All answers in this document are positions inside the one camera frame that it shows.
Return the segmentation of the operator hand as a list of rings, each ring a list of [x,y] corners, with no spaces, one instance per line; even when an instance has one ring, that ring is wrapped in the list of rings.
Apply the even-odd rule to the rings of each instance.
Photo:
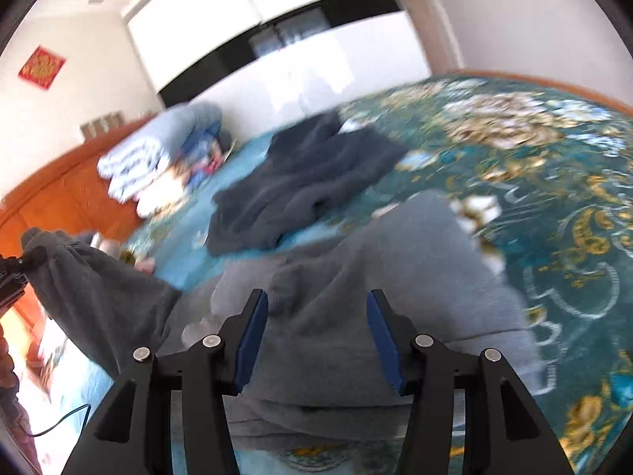
[[[0,326],[0,387],[13,389],[18,386],[19,378],[14,372],[14,360],[9,355],[9,343],[4,337],[4,330]]]

